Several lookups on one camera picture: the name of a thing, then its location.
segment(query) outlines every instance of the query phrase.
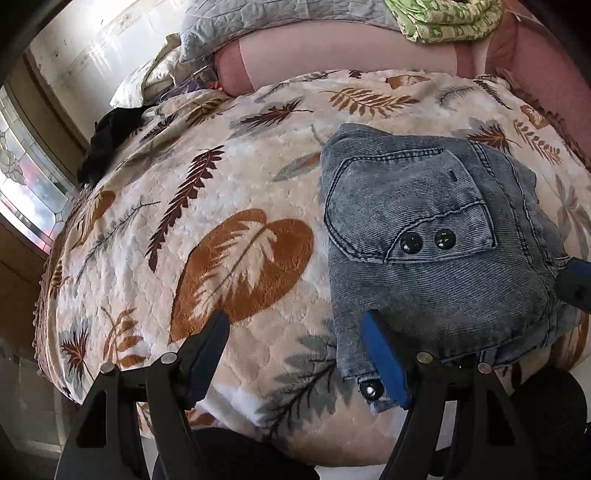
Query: black button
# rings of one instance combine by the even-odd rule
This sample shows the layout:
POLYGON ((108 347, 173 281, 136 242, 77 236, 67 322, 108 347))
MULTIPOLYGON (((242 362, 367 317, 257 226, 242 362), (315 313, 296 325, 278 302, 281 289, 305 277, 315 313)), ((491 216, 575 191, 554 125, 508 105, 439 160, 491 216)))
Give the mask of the black button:
POLYGON ((435 234, 435 244, 442 250, 449 250, 456 244, 456 234, 444 228, 435 234))
POLYGON ((406 232, 400 237, 400 248, 406 254, 417 254, 423 248, 423 239, 418 233, 406 232))
POLYGON ((384 386, 380 380, 365 380, 359 384, 361 394, 366 400, 376 401, 384 394, 384 386))

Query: denim pocket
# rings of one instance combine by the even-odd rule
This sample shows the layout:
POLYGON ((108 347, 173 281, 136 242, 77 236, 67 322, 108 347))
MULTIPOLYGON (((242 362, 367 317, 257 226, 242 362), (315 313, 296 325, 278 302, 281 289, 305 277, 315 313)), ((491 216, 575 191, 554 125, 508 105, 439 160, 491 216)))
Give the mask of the denim pocket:
POLYGON ((478 187, 440 148, 348 158, 332 179, 324 222, 335 245, 358 261, 433 262, 496 246, 478 187), (442 232, 453 242, 438 246, 442 232))

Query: gray quilted pillow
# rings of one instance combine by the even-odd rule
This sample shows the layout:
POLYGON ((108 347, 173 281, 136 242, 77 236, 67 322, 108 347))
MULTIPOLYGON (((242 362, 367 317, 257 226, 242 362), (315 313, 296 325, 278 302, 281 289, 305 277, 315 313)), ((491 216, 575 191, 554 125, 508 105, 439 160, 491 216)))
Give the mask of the gray quilted pillow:
POLYGON ((200 60, 234 38, 302 20, 344 20, 400 30, 384 0, 197 0, 181 33, 181 61, 200 60))

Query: clamp jaw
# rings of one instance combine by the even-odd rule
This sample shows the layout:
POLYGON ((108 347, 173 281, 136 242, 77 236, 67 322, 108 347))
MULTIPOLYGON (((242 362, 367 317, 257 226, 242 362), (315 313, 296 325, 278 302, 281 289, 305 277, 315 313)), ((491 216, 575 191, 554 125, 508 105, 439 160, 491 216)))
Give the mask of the clamp jaw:
POLYGON ((177 353, 149 367, 122 372, 104 364, 74 419, 56 480, 150 480, 135 404, 146 401, 168 480, 211 480, 183 410, 205 398, 229 332, 228 316, 216 310, 177 353))
POLYGON ((362 338, 388 395, 408 410, 380 480, 425 480, 440 465, 444 480, 535 479, 527 435, 490 365, 443 365, 376 310, 363 318, 362 338), (435 452, 446 401, 457 401, 452 445, 435 452))

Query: window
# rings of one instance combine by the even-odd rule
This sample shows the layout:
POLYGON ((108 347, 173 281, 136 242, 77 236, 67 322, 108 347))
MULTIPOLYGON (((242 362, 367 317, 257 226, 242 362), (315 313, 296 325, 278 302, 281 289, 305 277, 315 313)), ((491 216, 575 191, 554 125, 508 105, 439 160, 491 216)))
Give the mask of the window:
POLYGON ((78 192, 57 169, 0 89, 0 213, 49 253, 78 192))

